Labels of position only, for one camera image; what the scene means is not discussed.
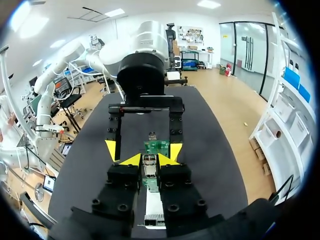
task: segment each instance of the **shelf unit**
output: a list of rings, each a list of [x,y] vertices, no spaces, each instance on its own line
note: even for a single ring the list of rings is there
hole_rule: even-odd
[[[279,93],[288,89],[289,92],[295,96],[294,102],[298,106],[298,109],[295,109],[295,111],[301,111],[303,113],[309,114],[311,116],[310,119],[312,119],[313,124],[316,123],[316,114],[309,105],[309,103],[300,95],[298,90],[294,88],[283,77],[281,77],[281,70],[279,66],[281,58],[280,52],[282,50],[285,50],[285,45],[288,45],[291,51],[298,53],[300,56],[305,55],[305,53],[296,42],[281,35],[279,22],[276,17],[276,14],[273,12],[272,16],[276,28],[278,47],[277,56],[274,59],[276,61],[276,77],[274,79],[272,91],[266,104],[265,111],[262,114],[257,126],[255,127],[249,139],[255,138],[259,143],[261,150],[263,151],[268,165],[270,167],[275,188],[277,191],[282,187],[282,185],[286,182],[290,175],[294,176],[294,181],[297,184],[294,185],[291,191],[289,192],[288,198],[290,198],[299,191],[299,186],[300,183],[303,181],[306,169],[304,169],[301,157],[301,149],[298,146],[296,146],[294,139],[290,133],[289,126],[286,123],[284,123],[283,120],[278,116],[272,105],[278,99]],[[281,137],[275,140],[275,142],[272,143],[270,146],[267,146],[266,144],[264,144],[260,136],[262,133],[263,125],[266,123],[267,125],[268,123],[271,124],[271,120],[273,124],[276,124],[276,128],[281,131]],[[288,187],[289,184],[286,185],[283,191],[281,191],[280,198],[276,204],[282,203],[285,200],[284,196],[288,190]]]

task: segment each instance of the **cardboard box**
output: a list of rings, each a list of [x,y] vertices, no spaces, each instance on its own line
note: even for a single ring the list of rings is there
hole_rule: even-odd
[[[268,163],[263,164],[262,169],[263,169],[265,176],[269,176],[271,174],[271,170],[270,170]]]
[[[175,56],[180,56],[180,48],[178,47],[178,42],[176,40],[172,41],[173,53]]]
[[[253,150],[257,150],[260,148],[259,143],[255,138],[252,138],[249,142]]]
[[[261,150],[261,148],[258,148],[257,150],[255,150],[255,153],[260,161],[263,161],[266,159],[264,152]]]
[[[188,49],[190,49],[190,50],[197,50],[198,47],[197,47],[197,46],[188,46]]]

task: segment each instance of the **black chair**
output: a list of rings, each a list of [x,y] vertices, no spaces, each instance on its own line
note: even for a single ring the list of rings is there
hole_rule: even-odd
[[[80,115],[81,118],[83,119],[84,116],[82,115],[81,112],[87,111],[86,108],[75,109],[75,106],[74,106],[75,103],[82,97],[82,95],[80,94],[81,88],[79,86],[76,86],[72,90],[72,86],[66,77],[57,81],[55,83],[55,87],[56,87],[55,95],[58,98],[63,99],[67,95],[70,95],[67,99],[59,101],[59,105],[63,109],[66,117],[69,119],[69,121],[70,121],[71,125],[74,127],[75,131],[77,133],[79,133],[81,128],[78,125],[77,121],[75,120],[75,115]]]

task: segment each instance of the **blue storage box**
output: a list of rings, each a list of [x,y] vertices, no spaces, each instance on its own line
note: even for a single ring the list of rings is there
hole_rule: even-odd
[[[307,103],[309,103],[311,95],[305,89],[305,87],[300,84],[298,91],[299,91],[300,95],[307,101]]]
[[[283,78],[290,83],[295,89],[299,88],[300,76],[287,66],[285,67]]]

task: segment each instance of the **wooden floor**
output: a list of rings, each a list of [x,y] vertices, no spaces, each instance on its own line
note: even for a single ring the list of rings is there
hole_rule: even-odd
[[[275,191],[272,176],[264,176],[262,164],[249,143],[249,136],[257,125],[266,102],[244,82],[233,76],[220,75],[217,69],[183,72],[184,76],[188,76],[188,85],[196,86],[218,119],[241,171],[248,203],[258,198],[268,198]],[[96,82],[87,84],[86,93],[76,103],[76,108],[88,109],[84,119],[76,117],[80,127],[90,116],[90,109],[93,110],[102,99],[104,93],[100,92],[101,88]],[[54,120],[61,123],[66,118],[61,113]],[[23,175],[20,169],[15,172]],[[42,181],[40,175],[33,173],[28,174],[25,179],[32,187]],[[12,174],[9,175],[8,184],[12,192],[20,194],[27,191],[31,198],[35,199],[34,190],[26,184],[22,187],[21,182]],[[44,201],[38,203],[45,212],[48,210],[49,201],[50,196],[47,194]]]

